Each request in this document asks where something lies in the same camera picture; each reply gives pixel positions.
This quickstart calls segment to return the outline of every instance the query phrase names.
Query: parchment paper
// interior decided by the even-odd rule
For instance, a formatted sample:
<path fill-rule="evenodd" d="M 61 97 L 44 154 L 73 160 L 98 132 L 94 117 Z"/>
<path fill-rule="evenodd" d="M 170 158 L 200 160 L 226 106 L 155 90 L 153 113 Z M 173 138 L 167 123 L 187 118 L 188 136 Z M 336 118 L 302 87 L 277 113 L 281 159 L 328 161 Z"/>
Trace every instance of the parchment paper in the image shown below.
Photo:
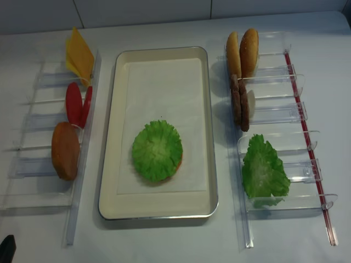
<path fill-rule="evenodd" d="M 180 134 L 183 161 L 173 177 L 151 183 L 134 170 L 131 153 L 144 125 L 158 119 L 166 120 Z M 200 60 L 130 64 L 117 193 L 205 191 L 207 174 Z"/>

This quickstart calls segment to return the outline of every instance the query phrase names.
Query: lettuce leaf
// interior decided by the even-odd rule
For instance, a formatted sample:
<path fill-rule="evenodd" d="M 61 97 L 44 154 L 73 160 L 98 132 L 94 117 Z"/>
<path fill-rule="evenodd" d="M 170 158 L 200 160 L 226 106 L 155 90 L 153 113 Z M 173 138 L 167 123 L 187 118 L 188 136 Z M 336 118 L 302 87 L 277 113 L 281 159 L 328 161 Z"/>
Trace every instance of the lettuce leaf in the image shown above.
<path fill-rule="evenodd" d="M 173 176 L 182 161 L 179 133 L 166 121 L 152 121 L 134 139 L 133 163 L 144 178 L 158 182 Z"/>
<path fill-rule="evenodd" d="M 264 142 L 262 134 L 255 134 L 248 143 L 242 183 L 249 198 L 287 196 L 289 193 L 291 182 L 284 172 L 283 162 L 272 145 Z M 254 205 L 277 205 L 281 200 L 272 198 L 271 201 L 256 202 Z"/>

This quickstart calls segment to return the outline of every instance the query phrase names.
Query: red tomato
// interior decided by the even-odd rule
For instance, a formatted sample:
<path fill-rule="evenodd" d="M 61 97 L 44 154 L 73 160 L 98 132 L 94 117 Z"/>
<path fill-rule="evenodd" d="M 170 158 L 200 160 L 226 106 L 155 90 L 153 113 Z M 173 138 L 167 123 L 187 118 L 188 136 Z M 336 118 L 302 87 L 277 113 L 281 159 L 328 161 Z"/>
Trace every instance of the red tomato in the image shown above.
<path fill-rule="evenodd" d="M 79 126 L 82 129 L 84 129 L 84 126 L 86 125 L 86 122 L 87 122 L 90 103 L 92 102 L 92 96 L 93 96 L 93 87 L 89 86 L 86 92 L 86 98 L 84 99 L 83 111 L 82 111 L 81 121 L 79 124 Z"/>
<path fill-rule="evenodd" d="M 66 113 L 71 124 L 79 125 L 83 112 L 82 95 L 78 84 L 72 82 L 66 91 Z"/>

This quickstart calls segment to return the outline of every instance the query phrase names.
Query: tray rim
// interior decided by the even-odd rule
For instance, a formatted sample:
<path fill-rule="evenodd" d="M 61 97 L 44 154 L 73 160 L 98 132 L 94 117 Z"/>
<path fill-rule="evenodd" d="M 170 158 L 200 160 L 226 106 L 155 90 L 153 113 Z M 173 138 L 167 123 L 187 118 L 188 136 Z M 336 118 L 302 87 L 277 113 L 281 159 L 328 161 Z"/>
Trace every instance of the tray rim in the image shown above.
<path fill-rule="evenodd" d="M 107 136 L 108 136 L 108 132 L 109 132 L 109 125 L 110 125 L 110 114 L 111 114 L 111 106 L 112 106 L 112 97 L 113 97 L 113 93 L 114 93 L 114 84 L 112 85 L 112 91 L 111 91 L 111 101 L 109 102 L 109 110 L 108 110 L 108 123 L 107 123 L 107 130 L 106 130 L 106 138 L 105 138 L 105 142 L 103 142 L 102 144 L 104 145 L 104 158 L 103 158 L 103 163 L 102 163 L 102 169 L 101 169 L 101 180 L 100 180 L 100 193 L 99 193 L 99 199 L 98 199 L 98 212 L 100 214 L 100 216 L 106 220 L 106 221 L 127 221 L 127 220 L 164 220 L 164 219 L 208 219 L 209 217 L 211 217 L 217 210 L 218 208 L 218 204 L 219 204 L 219 198 L 218 198 L 218 180 L 217 180 L 217 168 L 216 168 L 216 154 L 215 154 L 215 150 L 214 150 L 214 137 L 213 137 L 213 117 L 212 117 L 212 103 L 211 103 L 211 89 L 210 89 L 210 74 L 209 74 L 209 68 L 208 68 L 208 54 L 207 51 L 205 50 L 205 48 L 201 47 L 201 46 L 188 46 L 188 47 L 174 47 L 174 48 L 154 48 L 154 49 L 136 49 L 136 50 L 125 50 L 122 51 L 118 54 L 117 58 L 116 58 L 116 63 L 115 63 L 115 71 L 116 71 L 116 65 L 117 65 L 117 61 L 119 59 L 119 57 L 124 54 L 124 53 L 129 53 L 129 52 L 151 52 L 151 51 L 160 51 L 160 50 L 170 50 L 170 49 L 195 49 L 195 48 L 199 48 L 201 49 L 203 52 L 205 52 L 206 55 L 206 66 L 205 66 L 205 71 L 207 72 L 207 82 L 208 82 L 208 98 L 209 98 L 209 102 L 210 102 L 210 117 L 209 120 L 211 122 L 211 134 L 212 134 L 212 143 L 213 143 L 213 165 L 214 165 L 214 189 L 216 191 L 216 196 L 215 198 L 215 204 L 213 206 L 213 209 L 207 213 L 207 214 L 194 214 L 194 215 L 171 215 L 171 216 L 140 216 L 140 217 L 125 217 L 125 218 L 115 218 L 115 219 L 111 219 L 111 218 L 107 218 L 103 215 L 103 213 L 101 212 L 100 209 L 100 198 L 101 198 L 101 186 L 102 186 L 102 177 L 103 177 L 103 170 L 104 170 L 104 163 L 105 163 L 105 154 L 106 154 L 106 146 L 107 146 Z M 113 78 L 113 83 L 116 79 L 116 74 L 114 75 Z"/>

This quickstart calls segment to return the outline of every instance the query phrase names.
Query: yellow cheese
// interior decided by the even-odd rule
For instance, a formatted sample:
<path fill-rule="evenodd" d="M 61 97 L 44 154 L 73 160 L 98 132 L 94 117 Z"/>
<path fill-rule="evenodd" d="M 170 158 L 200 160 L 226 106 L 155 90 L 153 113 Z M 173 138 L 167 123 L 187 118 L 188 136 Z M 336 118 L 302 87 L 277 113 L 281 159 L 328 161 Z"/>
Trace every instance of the yellow cheese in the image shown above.
<path fill-rule="evenodd" d="M 72 71 L 75 74 L 78 72 L 78 76 L 83 78 L 82 83 L 84 86 L 88 87 L 90 85 L 94 56 L 75 27 L 73 28 L 72 36 L 66 49 L 66 64 L 69 65 L 70 70 L 73 69 Z"/>
<path fill-rule="evenodd" d="M 73 64 L 73 61 L 71 60 L 71 57 L 68 55 L 68 52 L 67 52 L 70 42 L 71 42 L 70 39 L 66 40 L 66 68 L 80 77 L 78 69 L 76 69 L 75 65 Z"/>

